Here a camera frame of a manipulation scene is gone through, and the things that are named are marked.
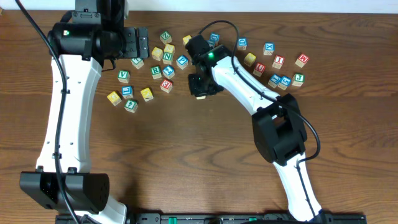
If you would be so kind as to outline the red I block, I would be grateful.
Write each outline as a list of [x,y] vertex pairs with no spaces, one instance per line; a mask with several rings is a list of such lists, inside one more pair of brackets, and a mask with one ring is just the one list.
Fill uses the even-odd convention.
[[281,67],[283,66],[285,61],[285,58],[280,56],[280,55],[276,55],[275,59],[273,61],[272,67],[276,68],[276,69],[281,69]]

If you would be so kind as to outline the blue 2 block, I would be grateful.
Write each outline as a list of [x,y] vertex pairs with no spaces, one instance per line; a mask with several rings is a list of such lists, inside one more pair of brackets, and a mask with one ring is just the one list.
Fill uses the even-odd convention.
[[162,73],[167,79],[171,79],[175,76],[175,70],[171,65],[167,65],[163,68]]

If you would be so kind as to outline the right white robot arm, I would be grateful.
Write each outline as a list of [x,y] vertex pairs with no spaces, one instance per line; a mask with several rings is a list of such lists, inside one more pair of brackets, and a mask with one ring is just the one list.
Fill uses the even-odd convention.
[[190,92],[200,98],[229,91],[249,112],[254,143],[261,156],[277,170],[290,214],[300,222],[319,220],[318,203],[308,177],[305,155],[306,128],[297,100],[280,96],[257,81],[224,45],[210,47],[202,35],[185,48],[196,67],[188,76]]

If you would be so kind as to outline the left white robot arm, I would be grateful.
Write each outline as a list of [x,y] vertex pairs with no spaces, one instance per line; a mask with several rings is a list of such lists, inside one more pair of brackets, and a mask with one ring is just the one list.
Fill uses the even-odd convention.
[[148,31],[125,27],[126,0],[77,1],[41,38],[52,57],[52,98],[39,158],[19,186],[57,223],[134,223],[128,207],[109,194],[109,177],[91,173],[90,125],[104,61],[147,58]]

